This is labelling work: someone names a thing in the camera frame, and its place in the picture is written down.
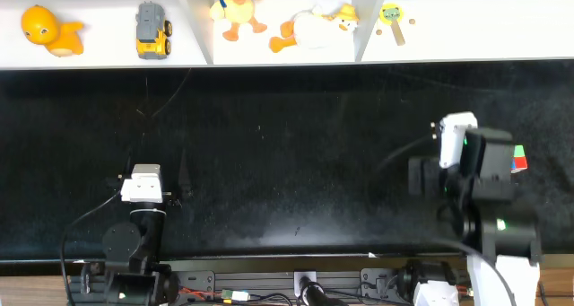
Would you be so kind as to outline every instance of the white plush duck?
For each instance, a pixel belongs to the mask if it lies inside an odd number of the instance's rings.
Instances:
[[[269,41],[269,48],[278,53],[285,47],[299,45],[307,49],[323,48],[335,44],[347,33],[352,33],[359,18],[355,8],[344,4],[334,16],[323,15],[320,7],[297,13],[292,21],[281,25],[281,36]]]

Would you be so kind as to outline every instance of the black tabletop surface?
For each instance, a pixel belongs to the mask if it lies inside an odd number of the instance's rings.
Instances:
[[[464,110],[525,146],[519,199],[544,252],[574,252],[570,61],[192,69],[176,92],[187,73],[0,73],[0,259],[56,259],[65,225],[111,196],[106,179],[159,163],[171,189],[182,156],[193,198],[168,210],[164,259],[432,250],[420,242],[452,236],[443,201],[406,181],[408,158],[437,145],[373,171]],[[86,219],[67,256],[102,257],[128,213],[116,201]]]

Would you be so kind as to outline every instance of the toy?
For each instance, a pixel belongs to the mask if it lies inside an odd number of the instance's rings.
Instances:
[[[135,15],[135,44],[141,59],[165,59],[171,53],[168,37],[173,32],[171,22],[165,19],[163,8],[152,2],[144,2]]]
[[[251,24],[254,33],[267,30],[266,25],[256,20],[254,13],[255,4],[253,0],[218,0],[209,11],[212,19],[227,18],[231,22],[231,29],[223,33],[223,37],[229,41],[239,39],[239,26],[243,23]]]
[[[336,44],[342,36],[357,28],[359,18],[355,8],[344,4],[334,16],[324,15],[319,7],[295,15],[281,25],[281,36],[269,40],[269,48],[278,53],[285,47],[298,45],[307,49],[324,48]]]
[[[384,4],[380,9],[379,19],[382,23],[391,26],[397,46],[403,46],[405,44],[403,32],[398,25],[398,23],[403,20],[403,17],[403,9],[396,4]],[[383,33],[383,30],[377,29],[377,34],[380,35],[381,33]]]
[[[81,55],[83,45],[76,33],[81,22],[60,22],[47,8],[34,5],[22,15],[22,30],[33,44],[44,45],[56,57]]]
[[[514,147],[514,154],[512,157],[512,166],[510,167],[511,173],[517,173],[522,170],[528,169],[526,163],[526,155],[524,154],[524,146],[518,144]]]

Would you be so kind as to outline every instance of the toy truck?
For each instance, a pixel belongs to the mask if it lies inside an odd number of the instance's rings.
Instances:
[[[164,59],[171,53],[168,37],[173,29],[171,22],[165,19],[163,8],[152,2],[140,4],[135,16],[135,43],[137,55],[142,59]]]

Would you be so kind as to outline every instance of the colorful cube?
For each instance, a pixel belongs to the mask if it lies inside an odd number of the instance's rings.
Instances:
[[[516,145],[514,147],[514,156],[512,158],[512,166],[510,167],[510,172],[517,173],[525,169],[528,169],[528,164],[526,163],[524,146]]]

